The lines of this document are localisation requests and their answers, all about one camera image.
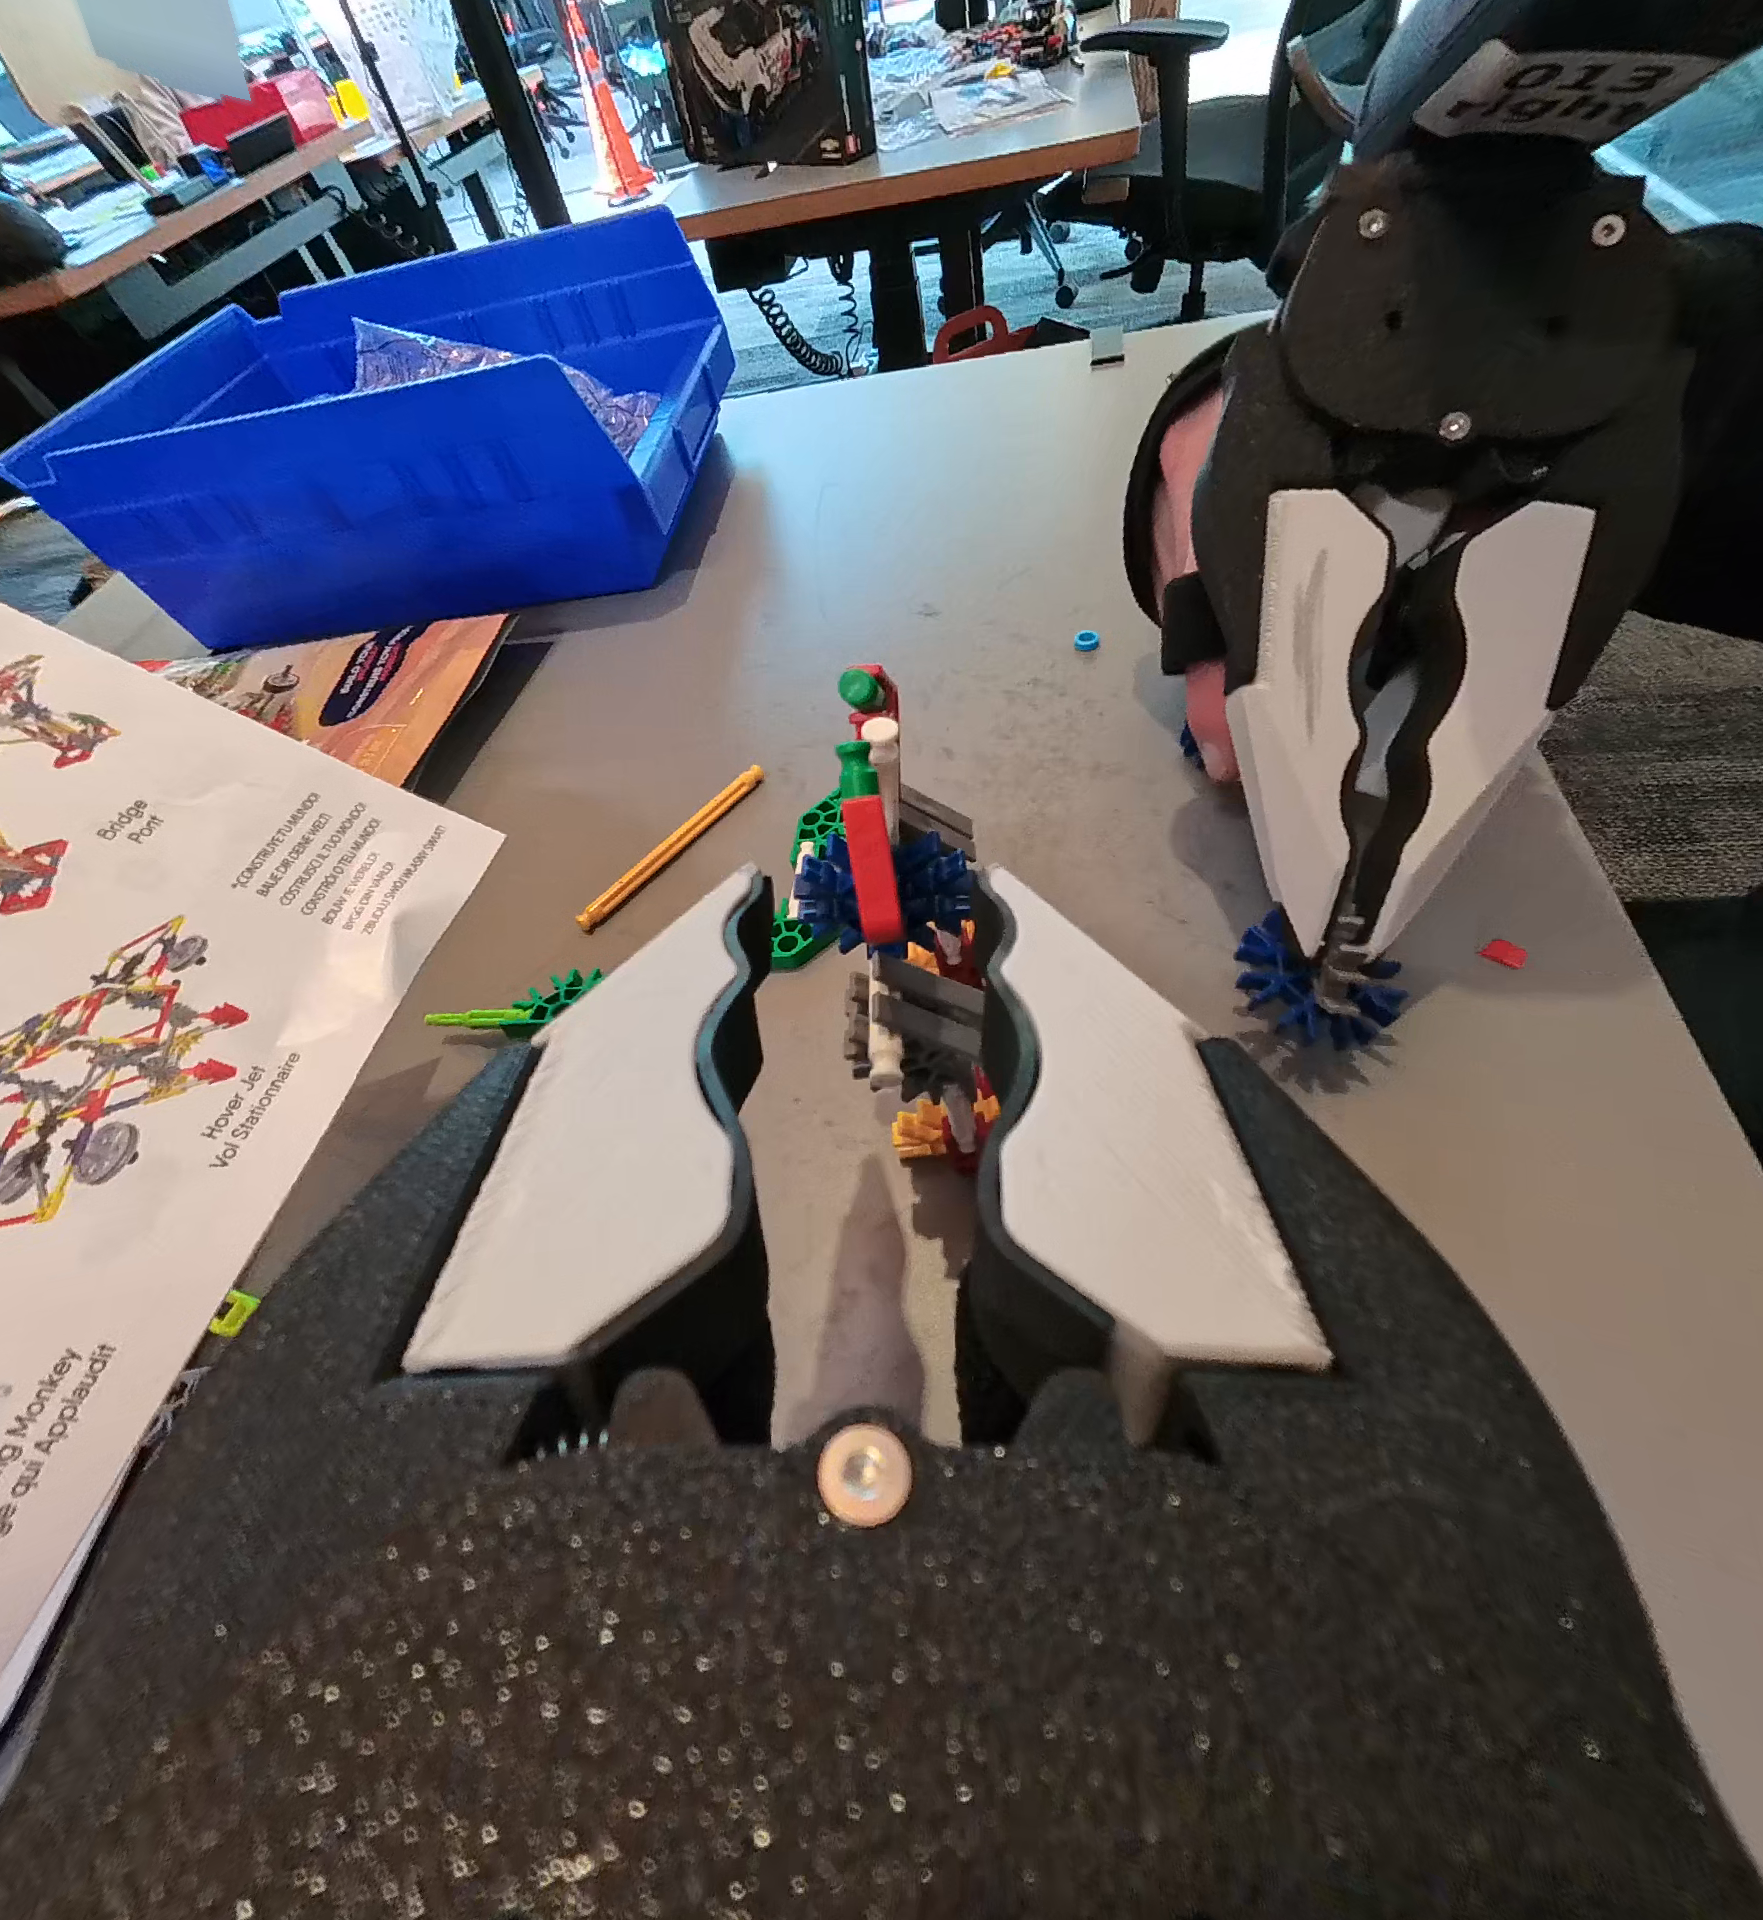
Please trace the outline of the black mesh chair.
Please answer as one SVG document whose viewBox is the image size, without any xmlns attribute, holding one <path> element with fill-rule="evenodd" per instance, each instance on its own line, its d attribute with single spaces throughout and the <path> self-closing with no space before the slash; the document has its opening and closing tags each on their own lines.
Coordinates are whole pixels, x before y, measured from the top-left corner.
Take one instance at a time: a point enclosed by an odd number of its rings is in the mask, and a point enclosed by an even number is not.
<svg viewBox="0 0 1763 1920">
<path fill-rule="evenodd" d="M 1401 3 L 1290 3 L 1264 128 L 1258 262 L 1284 297 L 1306 225 L 1349 150 L 1365 89 Z"/>
</svg>

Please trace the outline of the open toy instruction booklet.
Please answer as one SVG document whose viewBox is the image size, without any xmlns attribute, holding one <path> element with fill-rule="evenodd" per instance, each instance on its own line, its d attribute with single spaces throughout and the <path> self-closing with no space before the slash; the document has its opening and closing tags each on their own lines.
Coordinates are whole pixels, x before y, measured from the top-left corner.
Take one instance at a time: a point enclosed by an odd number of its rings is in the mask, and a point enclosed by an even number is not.
<svg viewBox="0 0 1763 1920">
<path fill-rule="evenodd" d="M 0 603 L 0 1732 L 502 845 Z"/>
</svg>

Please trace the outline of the black toy set box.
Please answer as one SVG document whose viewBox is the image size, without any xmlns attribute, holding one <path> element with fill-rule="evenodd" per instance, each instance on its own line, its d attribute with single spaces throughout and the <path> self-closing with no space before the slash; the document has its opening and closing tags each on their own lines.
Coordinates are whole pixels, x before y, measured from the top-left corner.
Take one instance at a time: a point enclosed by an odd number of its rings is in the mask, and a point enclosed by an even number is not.
<svg viewBox="0 0 1763 1920">
<path fill-rule="evenodd" d="M 720 170 L 876 154 L 860 3 L 654 3 L 684 150 Z"/>
</svg>

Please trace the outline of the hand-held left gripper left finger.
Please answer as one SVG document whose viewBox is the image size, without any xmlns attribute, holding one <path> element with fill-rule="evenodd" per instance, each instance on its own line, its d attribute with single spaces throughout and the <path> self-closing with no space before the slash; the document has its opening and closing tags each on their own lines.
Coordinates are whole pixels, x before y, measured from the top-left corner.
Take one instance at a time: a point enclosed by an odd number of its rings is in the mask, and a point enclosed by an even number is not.
<svg viewBox="0 0 1763 1920">
<path fill-rule="evenodd" d="M 406 1377 L 544 1380 L 524 1429 L 540 1447 L 602 1432 L 630 1379 L 672 1373 L 722 1443 L 770 1440 L 770 1265 L 744 1107 L 772 930 L 772 881 L 742 867 L 536 1045 Z"/>
</svg>

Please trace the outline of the cluttered wooden desk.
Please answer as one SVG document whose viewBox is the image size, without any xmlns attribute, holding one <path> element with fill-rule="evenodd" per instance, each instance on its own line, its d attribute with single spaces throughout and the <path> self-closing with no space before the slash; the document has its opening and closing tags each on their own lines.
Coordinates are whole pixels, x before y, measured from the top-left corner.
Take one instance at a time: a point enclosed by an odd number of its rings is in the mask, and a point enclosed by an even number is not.
<svg viewBox="0 0 1763 1920">
<path fill-rule="evenodd" d="M 338 230 L 366 213 L 364 185 L 386 186 L 406 160 L 400 143 L 354 120 L 184 208 L 154 216 L 132 203 L 50 273 L 0 289 L 0 321 L 102 297 L 154 343 L 282 262 L 344 274 Z"/>
</svg>

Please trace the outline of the person's right hand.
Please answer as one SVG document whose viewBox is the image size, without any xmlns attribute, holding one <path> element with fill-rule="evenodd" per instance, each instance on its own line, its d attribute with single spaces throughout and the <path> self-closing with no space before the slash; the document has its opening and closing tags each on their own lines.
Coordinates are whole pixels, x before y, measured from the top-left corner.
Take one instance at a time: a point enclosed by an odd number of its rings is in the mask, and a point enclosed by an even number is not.
<svg viewBox="0 0 1763 1920">
<path fill-rule="evenodd" d="M 1218 638 L 1202 637 L 1212 612 L 1196 558 L 1192 503 L 1226 410 L 1220 375 L 1184 394 L 1156 428 L 1148 475 L 1150 598 L 1158 617 L 1164 672 L 1182 675 L 1184 720 L 1218 787 L 1238 784 L 1228 714 L 1228 660 Z"/>
</svg>

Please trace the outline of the plain blue plastic bin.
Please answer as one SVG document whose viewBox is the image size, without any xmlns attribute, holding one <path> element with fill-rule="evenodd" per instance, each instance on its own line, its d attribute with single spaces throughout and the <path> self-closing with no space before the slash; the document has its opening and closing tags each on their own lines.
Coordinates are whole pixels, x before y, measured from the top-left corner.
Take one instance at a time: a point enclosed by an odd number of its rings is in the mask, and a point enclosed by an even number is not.
<svg viewBox="0 0 1763 1920">
<path fill-rule="evenodd" d="M 356 393 L 354 321 L 518 365 Z M 662 407 L 632 454 L 560 362 Z M 0 454 L 212 653 L 652 589 L 734 375 L 666 204 L 226 306 Z"/>
</svg>

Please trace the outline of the multicolour construction toy model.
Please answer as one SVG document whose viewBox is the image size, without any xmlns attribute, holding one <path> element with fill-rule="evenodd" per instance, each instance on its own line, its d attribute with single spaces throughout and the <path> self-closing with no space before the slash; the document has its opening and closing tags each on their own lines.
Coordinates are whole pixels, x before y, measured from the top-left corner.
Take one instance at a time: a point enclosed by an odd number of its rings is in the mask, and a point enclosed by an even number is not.
<svg viewBox="0 0 1763 1920">
<path fill-rule="evenodd" d="M 836 922 L 850 958 L 842 1053 L 850 1077 L 896 1101 L 894 1117 L 928 1096 L 948 1105 L 960 1141 L 972 1133 L 984 1065 L 988 982 L 978 954 L 976 841 L 968 816 L 902 781 L 902 709 L 860 717 L 846 739 L 874 744 L 884 809 L 850 811 L 840 834 L 806 864 L 810 917 Z"/>
</svg>

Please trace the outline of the blue snowflake connector with grey piece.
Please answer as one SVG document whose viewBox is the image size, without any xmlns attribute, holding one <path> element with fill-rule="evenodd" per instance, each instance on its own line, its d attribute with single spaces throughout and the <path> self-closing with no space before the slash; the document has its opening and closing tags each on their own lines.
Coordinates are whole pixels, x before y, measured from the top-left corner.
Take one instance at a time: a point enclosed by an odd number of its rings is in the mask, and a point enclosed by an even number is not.
<svg viewBox="0 0 1763 1920">
<path fill-rule="evenodd" d="M 1325 981 L 1280 907 L 1242 934 L 1234 962 L 1246 1010 L 1266 1016 L 1280 1039 L 1302 1046 L 1365 1049 L 1397 1024 L 1411 998 L 1399 984 L 1399 964 L 1389 958 L 1363 961 L 1357 973 Z"/>
</svg>

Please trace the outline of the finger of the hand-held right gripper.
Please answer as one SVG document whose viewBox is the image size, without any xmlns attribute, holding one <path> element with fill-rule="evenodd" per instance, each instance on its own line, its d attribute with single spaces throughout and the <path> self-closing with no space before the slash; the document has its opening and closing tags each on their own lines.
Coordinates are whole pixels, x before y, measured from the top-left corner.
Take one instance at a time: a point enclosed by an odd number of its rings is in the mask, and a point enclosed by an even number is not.
<svg viewBox="0 0 1763 1920">
<path fill-rule="evenodd" d="M 1230 695 L 1262 872 L 1314 962 L 1379 962 L 1421 884 L 1421 667 L 1391 667 L 1389 600 L 1421 554 L 1421 497 L 1268 500 L 1254 664 Z"/>
<path fill-rule="evenodd" d="M 1357 779 L 1379 800 L 1353 878 L 1365 949 L 1397 943 L 1547 731 L 1593 526 L 1533 500 L 1427 567 L 1415 660 L 1381 695 L 1397 725 Z"/>
</svg>

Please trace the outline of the orange toy packaging bag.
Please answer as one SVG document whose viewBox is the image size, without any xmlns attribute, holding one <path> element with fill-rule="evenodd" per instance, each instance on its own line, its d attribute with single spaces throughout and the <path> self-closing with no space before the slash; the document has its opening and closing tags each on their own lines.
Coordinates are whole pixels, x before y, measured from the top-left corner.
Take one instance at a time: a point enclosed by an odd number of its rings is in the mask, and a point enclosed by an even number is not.
<svg viewBox="0 0 1763 1920">
<path fill-rule="evenodd" d="M 342 764 L 408 788 L 490 675 L 510 614 L 144 660 L 144 670 Z"/>
</svg>

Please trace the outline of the long yellow rod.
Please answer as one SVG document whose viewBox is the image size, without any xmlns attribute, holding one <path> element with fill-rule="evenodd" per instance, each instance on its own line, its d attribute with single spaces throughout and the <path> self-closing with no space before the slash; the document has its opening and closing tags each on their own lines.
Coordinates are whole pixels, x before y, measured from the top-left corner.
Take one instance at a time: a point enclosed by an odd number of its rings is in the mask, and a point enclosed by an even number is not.
<svg viewBox="0 0 1763 1920">
<path fill-rule="evenodd" d="M 730 781 L 722 792 L 710 798 L 702 809 L 672 830 L 658 847 L 640 858 L 628 872 L 594 896 L 578 914 L 576 925 L 584 934 L 594 934 L 612 920 L 632 899 L 660 878 L 690 848 L 714 833 L 732 813 L 748 802 L 764 784 L 766 768 L 752 764 Z"/>
</svg>

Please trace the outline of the clear plastic bag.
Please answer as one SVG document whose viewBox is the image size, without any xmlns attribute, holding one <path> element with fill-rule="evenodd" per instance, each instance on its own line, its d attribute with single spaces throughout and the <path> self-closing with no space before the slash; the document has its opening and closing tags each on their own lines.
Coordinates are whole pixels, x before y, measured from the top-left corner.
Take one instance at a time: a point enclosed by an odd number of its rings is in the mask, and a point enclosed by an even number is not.
<svg viewBox="0 0 1763 1920">
<path fill-rule="evenodd" d="M 354 346 L 356 393 L 412 387 L 462 372 L 486 372 L 516 367 L 524 360 L 524 354 L 508 349 L 448 341 L 366 319 L 354 321 Z M 652 427 L 662 397 L 646 389 L 618 393 L 568 360 L 558 367 L 590 417 L 604 428 L 606 438 L 630 457 Z"/>
</svg>

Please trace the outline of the orange traffic cone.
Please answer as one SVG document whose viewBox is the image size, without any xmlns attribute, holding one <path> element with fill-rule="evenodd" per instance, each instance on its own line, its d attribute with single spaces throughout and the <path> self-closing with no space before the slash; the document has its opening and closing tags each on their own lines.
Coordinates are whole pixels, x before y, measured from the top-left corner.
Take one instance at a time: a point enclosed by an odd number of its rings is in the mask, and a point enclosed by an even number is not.
<svg viewBox="0 0 1763 1920">
<path fill-rule="evenodd" d="M 654 195 L 658 176 L 638 154 L 634 140 L 620 118 L 612 89 L 594 36 L 588 32 L 580 4 L 564 3 L 562 21 L 568 32 L 568 46 L 580 91 L 584 113 L 588 116 L 590 137 L 594 140 L 600 186 L 606 204 L 614 210 L 626 210 L 644 204 Z"/>
</svg>

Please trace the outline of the grey office chair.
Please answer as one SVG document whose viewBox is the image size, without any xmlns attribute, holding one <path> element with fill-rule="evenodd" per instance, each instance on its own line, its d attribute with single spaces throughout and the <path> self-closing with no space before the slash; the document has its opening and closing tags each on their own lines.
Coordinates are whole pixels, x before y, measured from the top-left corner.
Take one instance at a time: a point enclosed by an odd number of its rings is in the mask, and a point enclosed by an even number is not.
<svg viewBox="0 0 1763 1920">
<path fill-rule="evenodd" d="M 1134 157 L 1080 173 L 1060 215 L 1126 239 L 1128 265 L 1108 277 L 1128 277 L 1138 294 L 1156 293 L 1166 269 L 1184 269 L 1182 325 L 1206 319 L 1208 267 L 1252 262 L 1264 245 L 1270 95 L 1190 96 L 1192 66 L 1234 38 L 1222 19 L 1174 13 L 1082 41 L 1086 54 L 1124 54 L 1152 73 L 1156 109 L 1140 115 Z"/>
</svg>

